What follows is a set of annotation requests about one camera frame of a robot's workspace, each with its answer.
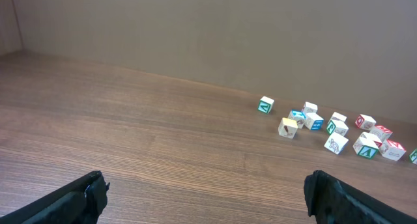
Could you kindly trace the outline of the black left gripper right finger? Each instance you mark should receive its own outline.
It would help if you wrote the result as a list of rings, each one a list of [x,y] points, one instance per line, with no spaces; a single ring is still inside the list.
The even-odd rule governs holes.
[[[416,224],[411,217],[322,170],[304,181],[308,216],[317,224]]]

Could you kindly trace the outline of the hammer picture wooden block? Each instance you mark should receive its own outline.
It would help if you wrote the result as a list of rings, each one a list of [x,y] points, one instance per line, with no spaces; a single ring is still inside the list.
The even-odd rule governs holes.
[[[282,137],[292,139],[295,136],[297,129],[298,124],[295,120],[283,117],[278,126],[278,133]]]

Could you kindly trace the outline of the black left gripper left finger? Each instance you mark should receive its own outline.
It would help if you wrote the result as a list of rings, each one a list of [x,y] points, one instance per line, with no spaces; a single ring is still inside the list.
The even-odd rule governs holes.
[[[1,224],[97,224],[109,187],[100,171],[92,171],[1,217]]]

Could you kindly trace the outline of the green V wooden block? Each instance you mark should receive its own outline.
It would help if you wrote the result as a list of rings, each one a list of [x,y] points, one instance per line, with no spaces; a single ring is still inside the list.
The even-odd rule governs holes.
[[[379,151],[378,146],[375,144],[375,142],[371,139],[366,139],[365,137],[359,137],[354,145],[352,146],[355,153],[358,156],[372,159],[377,152]]]

